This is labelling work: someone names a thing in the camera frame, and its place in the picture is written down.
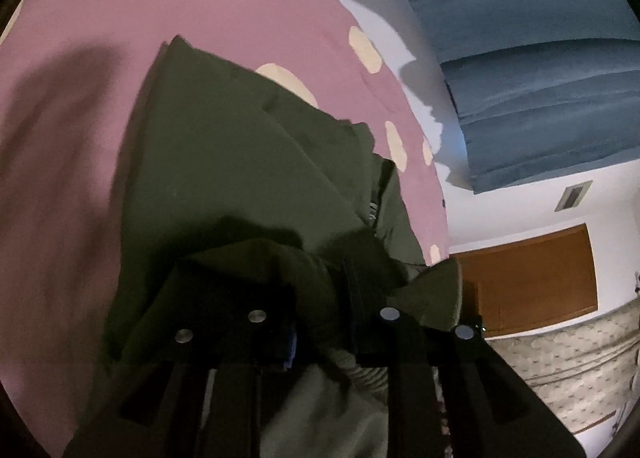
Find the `olive green bomber jacket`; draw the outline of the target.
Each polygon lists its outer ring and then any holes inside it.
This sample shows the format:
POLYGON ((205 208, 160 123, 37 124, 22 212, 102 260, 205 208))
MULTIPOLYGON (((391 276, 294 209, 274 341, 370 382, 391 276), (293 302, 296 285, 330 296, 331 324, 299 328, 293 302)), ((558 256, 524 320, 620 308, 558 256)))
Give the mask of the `olive green bomber jacket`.
POLYGON ((149 79, 122 211, 105 360, 155 326, 262 310, 297 335, 258 457, 388 456, 388 370, 363 367, 349 325, 407 314, 438 330, 428 288, 453 284, 413 232, 396 166, 369 128, 181 38, 149 79))

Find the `beige quilted headboard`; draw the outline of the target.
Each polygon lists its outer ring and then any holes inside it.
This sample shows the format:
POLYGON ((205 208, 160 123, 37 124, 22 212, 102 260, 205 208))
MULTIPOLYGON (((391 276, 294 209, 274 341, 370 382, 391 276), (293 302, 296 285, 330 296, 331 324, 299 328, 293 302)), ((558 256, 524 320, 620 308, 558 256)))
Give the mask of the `beige quilted headboard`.
POLYGON ((639 391, 639 301, 587 322, 488 344, 570 432, 627 407, 639 391))

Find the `brown wooden door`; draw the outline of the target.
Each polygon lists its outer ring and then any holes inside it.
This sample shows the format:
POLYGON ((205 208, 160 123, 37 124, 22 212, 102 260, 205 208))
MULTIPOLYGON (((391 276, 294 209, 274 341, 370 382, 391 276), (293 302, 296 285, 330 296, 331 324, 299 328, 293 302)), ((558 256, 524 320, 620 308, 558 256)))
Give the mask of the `brown wooden door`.
POLYGON ((585 224, 454 257, 488 337, 549 327, 599 308, 585 224))

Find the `pink polka dot bedsheet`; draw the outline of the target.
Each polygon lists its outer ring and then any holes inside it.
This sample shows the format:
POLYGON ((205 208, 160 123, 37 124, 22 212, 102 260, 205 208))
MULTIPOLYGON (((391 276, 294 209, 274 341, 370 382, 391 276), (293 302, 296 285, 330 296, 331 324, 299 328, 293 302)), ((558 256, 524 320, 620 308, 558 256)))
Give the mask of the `pink polka dot bedsheet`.
POLYGON ((116 289, 122 140, 175 36, 367 123, 425 258, 448 255, 430 145, 381 42, 341 0, 18 0, 1 37, 1 382, 53 457, 86 407, 116 289))

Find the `blue curtain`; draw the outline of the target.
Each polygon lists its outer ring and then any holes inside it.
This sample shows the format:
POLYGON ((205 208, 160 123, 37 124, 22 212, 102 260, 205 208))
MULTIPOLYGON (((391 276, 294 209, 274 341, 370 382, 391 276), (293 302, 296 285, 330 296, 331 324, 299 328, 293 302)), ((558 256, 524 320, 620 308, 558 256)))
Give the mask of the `blue curtain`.
POLYGON ((408 0, 475 193, 639 156, 639 22, 626 0, 408 0))

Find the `wall vent plate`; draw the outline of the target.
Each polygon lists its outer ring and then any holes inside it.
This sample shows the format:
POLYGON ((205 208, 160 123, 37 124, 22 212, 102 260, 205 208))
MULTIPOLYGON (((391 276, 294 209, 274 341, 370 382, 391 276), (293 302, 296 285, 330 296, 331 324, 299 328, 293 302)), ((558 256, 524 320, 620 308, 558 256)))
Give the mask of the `wall vent plate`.
POLYGON ((577 208, 590 190, 591 185, 592 180, 567 186, 559 202, 556 204, 554 211, 561 212, 577 208))

